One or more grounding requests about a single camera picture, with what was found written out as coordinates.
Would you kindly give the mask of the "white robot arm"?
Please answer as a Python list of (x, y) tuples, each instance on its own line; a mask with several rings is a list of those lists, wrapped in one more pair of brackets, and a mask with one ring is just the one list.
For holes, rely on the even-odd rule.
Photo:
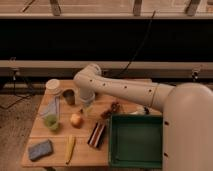
[(74, 82), (83, 98), (104, 93), (161, 112), (163, 171), (213, 171), (213, 90), (207, 86), (105, 78), (94, 63)]

